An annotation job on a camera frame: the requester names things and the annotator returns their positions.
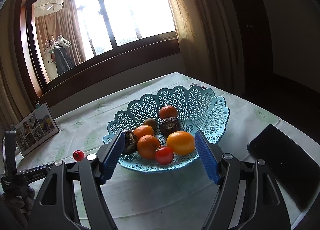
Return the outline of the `large smooth orange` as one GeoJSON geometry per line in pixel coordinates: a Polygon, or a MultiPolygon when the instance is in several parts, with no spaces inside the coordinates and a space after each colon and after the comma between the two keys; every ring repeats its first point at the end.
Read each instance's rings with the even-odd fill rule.
{"type": "Polygon", "coordinates": [[[191,154],[195,150],[195,140],[188,132],[176,131],[167,137],[166,146],[169,147],[174,154],[184,156],[191,154]]]}

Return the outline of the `dark wrinkled passion fruit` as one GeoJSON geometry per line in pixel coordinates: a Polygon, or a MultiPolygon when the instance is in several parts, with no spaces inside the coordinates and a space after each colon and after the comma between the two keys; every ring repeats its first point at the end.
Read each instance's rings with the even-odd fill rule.
{"type": "Polygon", "coordinates": [[[170,117],[161,120],[159,124],[159,131],[164,137],[168,137],[173,132],[181,130],[180,122],[177,118],[170,117]]]}

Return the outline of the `round orange tangerine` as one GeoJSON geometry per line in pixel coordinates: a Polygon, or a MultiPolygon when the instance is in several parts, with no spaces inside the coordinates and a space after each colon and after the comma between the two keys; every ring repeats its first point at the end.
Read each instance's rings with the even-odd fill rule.
{"type": "Polygon", "coordinates": [[[159,111],[159,118],[163,120],[165,118],[170,118],[170,117],[177,118],[178,110],[174,106],[170,106],[170,105],[162,107],[159,111]]]}

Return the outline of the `small orange tangerine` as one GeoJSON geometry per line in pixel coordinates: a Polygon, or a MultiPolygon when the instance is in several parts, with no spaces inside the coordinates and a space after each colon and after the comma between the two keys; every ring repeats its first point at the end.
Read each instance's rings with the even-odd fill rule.
{"type": "Polygon", "coordinates": [[[133,130],[134,135],[139,140],[143,136],[151,135],[154,136],[154,130],[149,125],[141,125],[133,130]]]}

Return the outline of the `small green-brown kiwi fruit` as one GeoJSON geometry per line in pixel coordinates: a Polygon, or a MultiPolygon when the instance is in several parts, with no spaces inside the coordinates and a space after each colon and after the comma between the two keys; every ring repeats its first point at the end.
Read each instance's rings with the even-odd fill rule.
{"type": "Polygon", "coordinates": [[[143,124],[150,126],[153,129],[153,131],[157,130],[157,121],[153,118],[147,118],[143,124]]]}

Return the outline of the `black tablet device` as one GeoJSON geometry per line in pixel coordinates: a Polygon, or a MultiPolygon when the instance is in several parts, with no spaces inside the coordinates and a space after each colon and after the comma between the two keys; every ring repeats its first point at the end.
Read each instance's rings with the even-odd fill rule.
{"type": "Polygon", "coordinates": [[[306,209],[319,185],[319,165],[293,140],[269,124],[247,145],[262,159],[300,209],[306,209]]]}

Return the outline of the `photo collage calendar card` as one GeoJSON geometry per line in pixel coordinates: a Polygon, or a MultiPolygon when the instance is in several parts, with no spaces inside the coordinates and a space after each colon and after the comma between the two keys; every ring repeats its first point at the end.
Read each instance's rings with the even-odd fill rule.
{"type": "Polygon", "coordinates": [[[45,102],[38,105],[15,126],[17,147],[25,157],[59,131],[45,102]]]}

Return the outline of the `small red cherry tomato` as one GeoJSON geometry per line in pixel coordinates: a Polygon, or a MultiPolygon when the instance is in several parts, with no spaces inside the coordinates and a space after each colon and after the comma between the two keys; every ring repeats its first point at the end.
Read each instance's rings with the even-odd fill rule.
{"type": "Polygon", "coordinates": [[[84,152],[81,150],[76,150],[73,152],[73,158],[76,162],[82,161],[84,157],[85,157],[84,152]]]}

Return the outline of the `light blue lattice fruit basket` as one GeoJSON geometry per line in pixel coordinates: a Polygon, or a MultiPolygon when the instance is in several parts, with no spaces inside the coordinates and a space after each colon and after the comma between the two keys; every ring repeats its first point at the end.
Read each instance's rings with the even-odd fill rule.
{"type": "Polygon", "coordinates": [[[103,137],[103,143],[110,143],[120,130],[134,131],[150,121],[156,126],[154,136],[162,145],[173,132],[194,135],[198,130],[216,144],[226,131],[229,115],[225,98],[216,96],[211,89],[163,88],[155,95],[145,94],[129,102],[126,110],[118,111],[107,124],[108,135],[103,137]]]}

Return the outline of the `beige curtain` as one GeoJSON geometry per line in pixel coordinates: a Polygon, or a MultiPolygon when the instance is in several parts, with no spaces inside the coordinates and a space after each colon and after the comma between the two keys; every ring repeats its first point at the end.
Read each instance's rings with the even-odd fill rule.
{"type": "Polygon", "coordinates": [[[232,0],[169,0],[186,74],[227,92],[245,92],[240,29],[232,0]]]}

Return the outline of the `dark wooden window frame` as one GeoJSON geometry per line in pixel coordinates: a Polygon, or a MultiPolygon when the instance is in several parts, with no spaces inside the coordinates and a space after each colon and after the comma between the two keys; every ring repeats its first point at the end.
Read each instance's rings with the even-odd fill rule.
{"type": "Polygon", "coordinates": [[[18,0],[14,39],[32,102],[58,102],[180,52],[169,0],[18,0]]]}

